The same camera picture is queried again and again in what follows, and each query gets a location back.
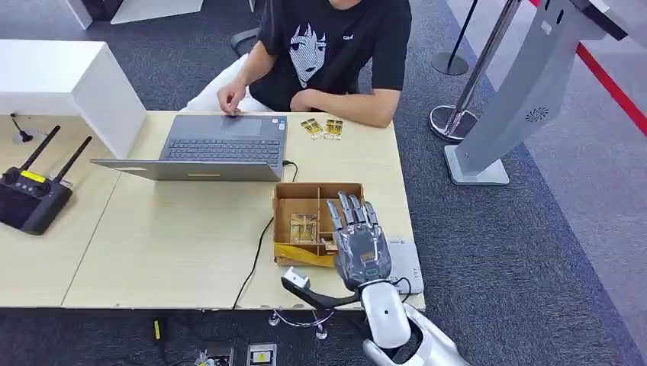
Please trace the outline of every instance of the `laptop touchpad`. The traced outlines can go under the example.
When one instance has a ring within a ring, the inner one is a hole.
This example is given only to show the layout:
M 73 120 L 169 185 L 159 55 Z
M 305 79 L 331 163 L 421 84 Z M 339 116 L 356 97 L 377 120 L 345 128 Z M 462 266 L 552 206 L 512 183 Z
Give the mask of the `laptop touchpad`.
M 220 133 L 224 136 L 258 136 L 261 126 L 260 118 L 225 118 Z

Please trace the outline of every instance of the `anime face print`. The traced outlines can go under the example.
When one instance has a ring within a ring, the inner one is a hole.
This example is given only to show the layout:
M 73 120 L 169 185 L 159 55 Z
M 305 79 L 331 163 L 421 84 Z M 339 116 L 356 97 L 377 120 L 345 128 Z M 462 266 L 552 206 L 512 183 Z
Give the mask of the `anime face print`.
M 290 39 L 290 57 L 297 70 L 301 87 L 305 88 L 307 81 L 324 65 L 326 34 L 319 38 L 309 24 L 304 33 L 301 32 L 301 26 L 298 26 L 295 35 Z

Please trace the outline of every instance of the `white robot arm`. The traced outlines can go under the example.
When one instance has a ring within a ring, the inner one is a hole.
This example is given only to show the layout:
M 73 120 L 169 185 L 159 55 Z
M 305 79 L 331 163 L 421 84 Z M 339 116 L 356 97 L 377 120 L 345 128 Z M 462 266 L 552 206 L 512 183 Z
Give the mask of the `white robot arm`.
M 310 280 L 293 268 L 282 277 L 283 287 L 318 310 L 361 301 L 372 339 L 362 343 L 364 353 L 378 366 L 397 365 L 392 356 L 407 344 L 415 332 L 420 344 L 403 365 L 466 366 L 456 344 L 423 314 L 402 303 L 395 286 L 388 281 L 391 256 L 377 215 L 369 202 L 361 206 L 355 196 L 339 192 L 346 224 L 332 201 L 330 217 L 336 228 L 333 236 L 339 255 L 335 266 L 346 287 L 354 294 L 337 299 L 310 290 Z

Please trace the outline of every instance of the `laptop keyboard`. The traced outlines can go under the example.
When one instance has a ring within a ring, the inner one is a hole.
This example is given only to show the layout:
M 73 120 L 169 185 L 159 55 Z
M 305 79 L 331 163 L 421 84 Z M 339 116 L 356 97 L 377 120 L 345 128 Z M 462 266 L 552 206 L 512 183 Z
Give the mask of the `laptop keyboard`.
M 166 160 L 266 162 L 278 166 L 279 140 L 170 140 Z

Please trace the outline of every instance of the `cardboard compartment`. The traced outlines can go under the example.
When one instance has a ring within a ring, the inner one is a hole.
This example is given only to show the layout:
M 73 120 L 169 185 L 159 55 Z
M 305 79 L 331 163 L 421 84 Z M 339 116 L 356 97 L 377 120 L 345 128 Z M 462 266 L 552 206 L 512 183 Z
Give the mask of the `cardboard compartment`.
M 334 267 L 337 254 L 333 242 L 335 227 L 330 219 L 327 200 L 335 202 L 343 215 L 337 192 L 354 194 L 362 202 L 364 194 L 359 183 L 279 183 L 274 196 L 274 258 L 280 265 L 319 265 Z M 291 242 L 292 215 L 317 215 L 317 236 L 311 244 Z

